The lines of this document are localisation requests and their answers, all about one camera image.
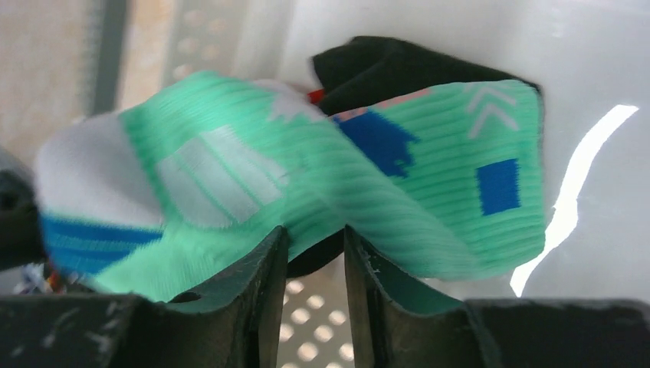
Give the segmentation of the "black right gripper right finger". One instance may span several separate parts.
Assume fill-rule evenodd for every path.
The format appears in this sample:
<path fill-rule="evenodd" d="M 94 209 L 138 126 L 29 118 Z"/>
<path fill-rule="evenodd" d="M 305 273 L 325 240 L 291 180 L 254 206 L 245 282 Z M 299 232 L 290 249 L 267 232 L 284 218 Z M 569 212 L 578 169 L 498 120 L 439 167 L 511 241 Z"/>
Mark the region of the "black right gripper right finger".
<path fill-rule="evenodd" d="M 358 367 L 647 367 L 649 306 L 620 299 L 459 301 L 353 228 L 344 261 Z"/>

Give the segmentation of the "teal sock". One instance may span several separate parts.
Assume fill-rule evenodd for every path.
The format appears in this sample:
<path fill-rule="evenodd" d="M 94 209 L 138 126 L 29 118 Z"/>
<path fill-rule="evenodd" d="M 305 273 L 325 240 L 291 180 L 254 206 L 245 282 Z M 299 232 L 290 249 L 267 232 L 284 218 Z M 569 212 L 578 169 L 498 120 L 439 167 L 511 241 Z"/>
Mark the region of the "teal sock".
<path fill-rule="evenodd" d="M 52 136 L 34 163 L 55 267 L 170 301 L 273 228 L 290 258 L 345 225 L 419 278 L 509 271 L 545 242 L 540 95 L 451 83 L 323 115 L 288 86 L 192 74 Z"/>

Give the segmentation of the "red sock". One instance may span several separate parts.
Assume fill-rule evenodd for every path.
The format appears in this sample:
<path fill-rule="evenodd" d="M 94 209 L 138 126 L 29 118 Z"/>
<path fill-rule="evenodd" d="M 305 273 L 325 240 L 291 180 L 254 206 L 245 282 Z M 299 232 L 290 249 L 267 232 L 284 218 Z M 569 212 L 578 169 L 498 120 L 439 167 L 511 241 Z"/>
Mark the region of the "red sock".
<path fill-rule="evenodd" d="M 325 96 L 325 90 L 324 89 L 319 89 L 319 90 L 313 90 L 309 93 L 307 93 L 308 100 L 310 101 L 311 104 L 318 105 L 322 99 Z"/>

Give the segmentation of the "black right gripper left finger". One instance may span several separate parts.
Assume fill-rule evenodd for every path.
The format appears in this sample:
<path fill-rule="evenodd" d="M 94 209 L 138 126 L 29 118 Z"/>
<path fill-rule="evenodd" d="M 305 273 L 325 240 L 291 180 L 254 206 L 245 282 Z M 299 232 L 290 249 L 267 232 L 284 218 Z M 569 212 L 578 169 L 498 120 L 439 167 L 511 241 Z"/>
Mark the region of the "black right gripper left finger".
<path fill-rule="evenodd" d="M 289 239 L 250 253 L 170 302 L 136 294 L 1 299 L 3 367 L 273 367 Z"/>

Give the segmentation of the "black sock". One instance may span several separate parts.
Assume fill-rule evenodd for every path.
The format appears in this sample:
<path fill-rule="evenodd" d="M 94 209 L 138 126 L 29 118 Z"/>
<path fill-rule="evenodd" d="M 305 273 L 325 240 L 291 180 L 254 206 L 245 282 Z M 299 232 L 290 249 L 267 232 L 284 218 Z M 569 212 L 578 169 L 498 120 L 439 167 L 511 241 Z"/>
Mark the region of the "black sock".
<path fill-rule="evenodd" d="M 337 257 L 345 226 L 418 278 L 486 278 L 542 252 L 537 85 L 376 36 L 312 63 L 326 120 L 286 135 L 290 276 Z"/>

